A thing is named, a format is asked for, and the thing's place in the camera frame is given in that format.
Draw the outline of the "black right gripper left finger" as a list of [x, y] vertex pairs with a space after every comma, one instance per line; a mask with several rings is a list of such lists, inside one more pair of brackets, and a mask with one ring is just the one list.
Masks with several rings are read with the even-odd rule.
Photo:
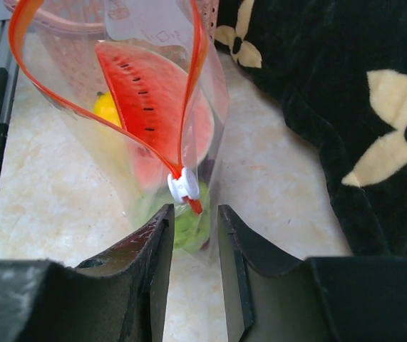
[[67, 267], [0, 260], [0, 341], [161, 341], [175, 213]]

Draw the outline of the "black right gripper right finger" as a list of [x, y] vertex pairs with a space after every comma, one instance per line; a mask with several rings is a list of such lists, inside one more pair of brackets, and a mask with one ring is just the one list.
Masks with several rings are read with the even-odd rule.
[[407, 257], [300, 260], [226, 204], [218, 244], [230, 341], [407, 341]]

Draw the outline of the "green custard apple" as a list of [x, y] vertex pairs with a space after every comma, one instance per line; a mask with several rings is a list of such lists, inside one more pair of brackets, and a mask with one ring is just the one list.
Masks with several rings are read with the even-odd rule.
[[[174, 249], [182, 249], [188, 253], [195, 253], [203, 248], [210, 238], [210, 200], [207, 198], [208, 186], [199, 181], [200, 199], [203, 207], [202, 214], [198, 217], [186, 204], [175, 204], [175, 237]], [[173, 203], [174, 200], [168, 189], [158, 190], [154, 197], [149, 197], [137, 203], [134, 222], [142, 226], [164, 204]]]

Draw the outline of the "orange carrot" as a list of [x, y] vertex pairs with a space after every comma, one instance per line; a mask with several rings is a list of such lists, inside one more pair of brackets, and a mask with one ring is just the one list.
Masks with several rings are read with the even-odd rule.
[[187, 73], [170, 59], [140, 46], [104, 41], [96, 44], [95, 52], [123, 128], [144, 143], [133, 153], [140, 188], [162, 187], [169, 169], [146, 147], [177, 162]]

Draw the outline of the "yellow lemon fruit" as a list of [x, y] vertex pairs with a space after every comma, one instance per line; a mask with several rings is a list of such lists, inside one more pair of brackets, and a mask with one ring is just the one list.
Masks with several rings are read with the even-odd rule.
[[122, 127], [115, 102], [109, 91], [106, 93], [97, 92], [97, 99], [93, 106], [93, 112], [98, 117], [107, 120], [119, 128]]

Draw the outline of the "clear zip top bag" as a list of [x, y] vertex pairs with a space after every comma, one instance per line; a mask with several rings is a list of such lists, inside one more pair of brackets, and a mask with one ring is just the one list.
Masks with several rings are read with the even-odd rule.
[[177, 249], [210, 239], [228, 112], [217, 1], [6, 1], [20, 69], [113, 183], [130, 223], [175, 207]]

